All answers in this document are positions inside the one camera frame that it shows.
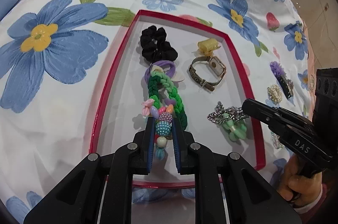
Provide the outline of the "right hand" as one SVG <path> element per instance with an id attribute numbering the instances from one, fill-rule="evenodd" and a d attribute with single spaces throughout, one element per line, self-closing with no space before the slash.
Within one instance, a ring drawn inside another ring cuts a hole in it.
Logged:
<path id="1" fill-rule="evenodd" d="M 286 200 L 290 201 L 294 193 L 299 194 L 299 198 L 294 204 L 303 207 L 311 204 L 322 193 L 322 173 L 315 174 L 312 178 L 298 175 L 299 164 L 297 155 L 292 155 L 284 167 L 277 192 Z"/>

